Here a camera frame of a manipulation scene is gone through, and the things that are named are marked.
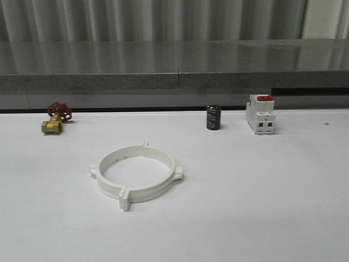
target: electrolytic capacitor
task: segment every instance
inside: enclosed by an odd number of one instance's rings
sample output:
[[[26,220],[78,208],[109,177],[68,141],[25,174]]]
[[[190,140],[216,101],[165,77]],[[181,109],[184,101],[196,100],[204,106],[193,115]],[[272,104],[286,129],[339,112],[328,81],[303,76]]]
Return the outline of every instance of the electrolytic capacitor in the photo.
[[[206,107],[206,112],[206,128],[208,130],[218,130],[220,128],[220,115],[222,108],[218,105],[209,105]]]

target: white circuit breaker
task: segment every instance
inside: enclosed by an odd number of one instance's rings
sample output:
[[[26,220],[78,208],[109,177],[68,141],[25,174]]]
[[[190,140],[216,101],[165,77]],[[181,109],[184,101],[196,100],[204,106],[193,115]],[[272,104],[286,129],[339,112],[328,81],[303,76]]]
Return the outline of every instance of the white circuit breaker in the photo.
[[[274,97],[267,94],[251,94],[246,106],[246,121],[256,135],[274,133],[276,115]]]

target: white plastic ring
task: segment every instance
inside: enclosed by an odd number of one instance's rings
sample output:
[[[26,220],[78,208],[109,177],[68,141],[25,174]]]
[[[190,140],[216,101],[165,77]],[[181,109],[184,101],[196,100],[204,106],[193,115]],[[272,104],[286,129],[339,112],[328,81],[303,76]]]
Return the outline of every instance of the white plastic ring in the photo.
[[[163,180],[144,187],[115,184],[103,176],[103,172],[110,165],[130,157],[156,159],[167,165],[169,171]],[[172,186],[174,180],[183,178],[183,169],[175,165],[173,157],[160,149],[148,146],[146,142],[141,146],[129,146],[110,153],[99,164],[92,163],[89,166],[89,171],[96,176],[100,190],[106,195],[118,199],[120,208],[124,211],[129,209],[130,203],[143,202],[160,196]]]

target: brass gate valve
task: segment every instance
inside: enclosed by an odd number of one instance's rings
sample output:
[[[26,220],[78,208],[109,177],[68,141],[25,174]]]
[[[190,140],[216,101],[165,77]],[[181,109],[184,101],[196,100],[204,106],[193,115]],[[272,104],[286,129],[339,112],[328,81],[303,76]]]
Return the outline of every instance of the brass gate valve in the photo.
[[[62,122],[67,122],[72,117],[72,110],[66,103],[54,102],[47,108],[47,113],[51,116],[49,121],[41,124],[41,131],[45,134],[62,132]]]

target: red handwheel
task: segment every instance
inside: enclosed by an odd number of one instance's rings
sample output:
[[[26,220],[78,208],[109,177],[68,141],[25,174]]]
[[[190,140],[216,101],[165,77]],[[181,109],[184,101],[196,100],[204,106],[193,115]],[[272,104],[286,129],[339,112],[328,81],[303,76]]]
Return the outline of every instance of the red handwheel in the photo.
[[[71,114],[73,112],[71,108],[67,106],[66,103],[54,102],[47,108],[47,113],[49,114],[49,116],[59,114],[61,116],[62,122],[67,122],[68,120],[71,120]]]

